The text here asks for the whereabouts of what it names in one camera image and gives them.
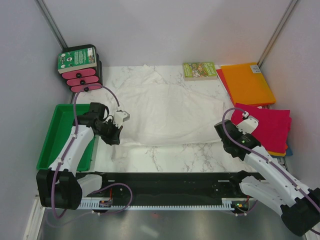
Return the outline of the white t shirt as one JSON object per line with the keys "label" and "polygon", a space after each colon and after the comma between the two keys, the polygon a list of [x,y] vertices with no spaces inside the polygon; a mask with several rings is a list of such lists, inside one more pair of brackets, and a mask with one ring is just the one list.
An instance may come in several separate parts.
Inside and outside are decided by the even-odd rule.
{"label": "white t shirt", "polygon": [[114,148],[113,159],[136,147],[164,147],[219,142],[214,128],[222,119],[225,91],[219,80],[184,81],[153,67],[110,67],[105,84],[113,87],[130,114]]}

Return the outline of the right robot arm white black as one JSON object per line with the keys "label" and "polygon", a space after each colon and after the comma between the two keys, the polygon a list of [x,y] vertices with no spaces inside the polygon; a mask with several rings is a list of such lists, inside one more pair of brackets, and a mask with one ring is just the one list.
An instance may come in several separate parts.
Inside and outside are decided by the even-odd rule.
{"label": "right robot arm white black", "polygon": [[261,183],[253,175],[240,171],[229,184],[229,191],[235,197],[245,194],[255,198],[301,237],[320,222],[320,189],[309,188],[269,155],[252,135],[258,125],[259,121],[249,116],[237,125],[224,120],[214,126],[224,150],[250,165],[267,181]]}

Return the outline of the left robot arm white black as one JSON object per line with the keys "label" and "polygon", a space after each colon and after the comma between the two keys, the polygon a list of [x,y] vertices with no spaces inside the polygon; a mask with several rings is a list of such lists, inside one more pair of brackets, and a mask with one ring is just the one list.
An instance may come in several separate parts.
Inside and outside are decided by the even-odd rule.
{"label": "left robot arm white black", "polygon": [[75,117],[70,135],[53,163],[38,171],[36,183],[42,206],[76,210],[82,198],[92,192],[99,197],[109,193],[110,185],[100,175],[76,178],[81,158],[95,136],[110,146],[120,144],[123,124],[130,115],[124,110],[117,110],[111,117],[106,117],[107,111],[108,107],[102,103],[90,103],[87,112]]}

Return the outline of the magenta folded t shirt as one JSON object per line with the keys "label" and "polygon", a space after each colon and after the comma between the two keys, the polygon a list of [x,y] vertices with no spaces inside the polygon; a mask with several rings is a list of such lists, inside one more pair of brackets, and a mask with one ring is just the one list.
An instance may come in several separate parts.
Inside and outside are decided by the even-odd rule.
{"label": "magenta folded t shirt", "polygon": [[235,104],[256,118],[259,123],[252,135],[266,150],[283,153],[288,148],[287,138],[291,129],[290,110],[258,108],[241,103]]}

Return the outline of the green plastic tray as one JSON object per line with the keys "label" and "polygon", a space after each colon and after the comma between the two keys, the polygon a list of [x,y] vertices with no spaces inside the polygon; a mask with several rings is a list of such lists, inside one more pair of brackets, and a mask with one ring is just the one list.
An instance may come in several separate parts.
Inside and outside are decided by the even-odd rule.
{"label": "green plastic tray", "polygon": [[[88,112],[89,104],[77,104],[76,114]],[[53,112],[51,122],[43,143],[43,147],[36,166],[37,170],[46,170],[54,162],[65,145],[74,121],[73,104],[58,104]],[[77,167],[77,172],[89,171],[94,152],[95,138],[86,147]]]}

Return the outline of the black pink drawer stand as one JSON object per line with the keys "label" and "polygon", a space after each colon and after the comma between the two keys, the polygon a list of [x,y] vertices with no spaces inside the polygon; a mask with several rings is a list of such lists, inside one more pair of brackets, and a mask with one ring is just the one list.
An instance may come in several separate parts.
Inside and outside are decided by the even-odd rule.
{"label": "black pink drawer stand", "polygon": [[62,49],[62,53],[71,52],[75,50],[81,50],[86,48],[93,47],[96,52],[96,60],[97,66],[90,67],[70,72],[65,72],[60,74],[62,79],[64,79],[65,83],[69,86],[69,89],[74,92],[80,92],[82,88],[84,88],[85,92],[90,90],[98,89],[98,86],[90,86],[90,84],[102,84],[103,83],[103,70],[102,70],[102,62],[100,60],[100,56],[97,52],[97,48],[93,44],[85,44],[85,45],[78,45],[73,47],[67,47]]}

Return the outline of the orange plastic folder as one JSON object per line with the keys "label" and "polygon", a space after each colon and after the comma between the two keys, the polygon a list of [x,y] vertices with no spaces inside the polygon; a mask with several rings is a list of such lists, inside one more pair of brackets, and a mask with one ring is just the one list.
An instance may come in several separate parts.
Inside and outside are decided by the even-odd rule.
{"label": "orange plastic folder", "polygon": [[276,102],[257,63],[222,65],[220,69],[233,104],[257,107]]}

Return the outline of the green book on stand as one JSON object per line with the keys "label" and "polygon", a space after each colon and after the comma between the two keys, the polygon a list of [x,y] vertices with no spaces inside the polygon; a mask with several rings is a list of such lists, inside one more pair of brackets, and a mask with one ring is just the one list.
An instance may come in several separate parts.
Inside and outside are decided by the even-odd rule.
{"label": "green book on stand", "polygon": [[63,52],[57,58],[57,70],[60,74],[96,66],[97,54],[94,47]]}

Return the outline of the red folder under orange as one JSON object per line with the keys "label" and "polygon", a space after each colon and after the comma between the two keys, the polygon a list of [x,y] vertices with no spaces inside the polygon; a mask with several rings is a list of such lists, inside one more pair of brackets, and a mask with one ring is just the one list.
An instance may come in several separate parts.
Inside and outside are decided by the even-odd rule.
{"label": "red folder under orange", "polygon": [[[228,93],[228,95],[229,95],[229,98],[230,98],[232,104],[235,105],[236,103],[234,102],[234,100],[233,100],[233,98],[232,98],[232,96],[231,96],[231,93],[230,93],[230,90],[229,90],[229,88],[228,88],[228,85],[227,85],[225,76],[224,76],[224,74],[223,74],[223,71],[222,71],[221,69],[217,69],[216,72],[217,72],[217,75],[219,76],[219,78],[220,78],[220,80],[221,80],[224,88],[226,89],[226,91],[227,91],[227,93]],[[264,103],[264,104],[251,104],[251,106],[253,106],[253,107],[258,107],[258,108],[262,108],[262,107],[265,107],[265,106],[268,106],[268,105],[269,105],[268,103]]]}

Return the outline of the light green book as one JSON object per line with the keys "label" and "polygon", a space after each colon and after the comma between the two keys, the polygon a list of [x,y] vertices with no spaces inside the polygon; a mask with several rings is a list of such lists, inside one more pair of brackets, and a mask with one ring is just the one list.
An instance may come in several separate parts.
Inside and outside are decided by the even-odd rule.
{"label": "light green book", "polygon": [[182,64],[185,81],[217,80],[214,62],[187,62]]}

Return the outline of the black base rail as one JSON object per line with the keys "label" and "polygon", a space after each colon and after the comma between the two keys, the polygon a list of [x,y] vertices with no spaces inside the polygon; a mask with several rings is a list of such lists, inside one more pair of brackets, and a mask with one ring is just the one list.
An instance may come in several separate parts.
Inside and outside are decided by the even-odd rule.
{"label": "black base rail", "polygon": [[114,206],[212,206],[222,199],[246,199],[236,181],[257,172],[103,173],[102,186],[116,186],[90,197],[111,197]]}

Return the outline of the left aluminium frame post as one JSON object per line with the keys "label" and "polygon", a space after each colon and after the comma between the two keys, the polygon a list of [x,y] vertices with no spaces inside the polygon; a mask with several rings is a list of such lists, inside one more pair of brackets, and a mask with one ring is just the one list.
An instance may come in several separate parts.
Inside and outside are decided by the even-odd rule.
{"label": "left aluminium frame post", "polygon": [[68,44],[63,37],[56,21],[54,20],[48,6],[46,5],[44,0],[35,0],[39,10],[41,11],[44,19],[46,20],[51,32],[53,33],[54,37],[56,38],[57,42],[59,43],[62,49],[67,48]]}

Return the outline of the aluminium frame post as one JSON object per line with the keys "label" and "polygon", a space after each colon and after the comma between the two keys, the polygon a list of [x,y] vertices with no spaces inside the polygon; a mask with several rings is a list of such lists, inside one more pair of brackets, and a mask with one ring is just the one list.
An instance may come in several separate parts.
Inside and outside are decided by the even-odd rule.
{"label": "aluminium frame post", "polygon": [[54,20],[48,6],[46,5],[44,0],[35,0],[39,10],[41,11],[44,19],[46,20],[51,32],[53,33],[54,37],[56,38],[57,42],[59,43],[62,49],[67,48],[68,44],[63,37],[56,21]]}
{"label": "aluminium frame post", "polygon": [[276,41],[279,37],[279,35],[281,34],[281,32],[283,31],[283,29],[285,28],[286,24],[288,23],[291,15],[293,14],[295,8],[297,7],[297,5],[300,3],[300,0],[291,0],[288,4],[288,6],[286,7],[281,19],[279,20],[275,30],[273,31],[267,45],[265,46],[258,62],[257,65],[259,68],[261,68],[264,64],[264,62],[266,61],[268,55],[270,54],[270,52],[272,51],[274,45],[276,44]]}

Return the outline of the right aluminium frame post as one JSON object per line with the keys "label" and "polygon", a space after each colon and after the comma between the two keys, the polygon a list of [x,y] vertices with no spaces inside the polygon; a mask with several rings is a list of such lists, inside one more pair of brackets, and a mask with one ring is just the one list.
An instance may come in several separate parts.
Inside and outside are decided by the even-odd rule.
{"label": "right aluminium frame post", "polygon": [[300,0],[291,0],[288,4],[288,6],[286,7],[281,19],[279,20],[275,30],[273,31],[267,45],[265,46],[258,62],[257,65],[259,68],[261,68],[264,64],[264,62],[266,61],[268,55],[270,54],[270,52],[272,51],[274,45],[276,44],[276,41],[279,37],[279,35],[281,34],[281,32],[283,31],[283,29],[285,28],[286,24],[288,23],[291,15],[293,14],[295,8],[297,7],[297,5],[300,3]]}

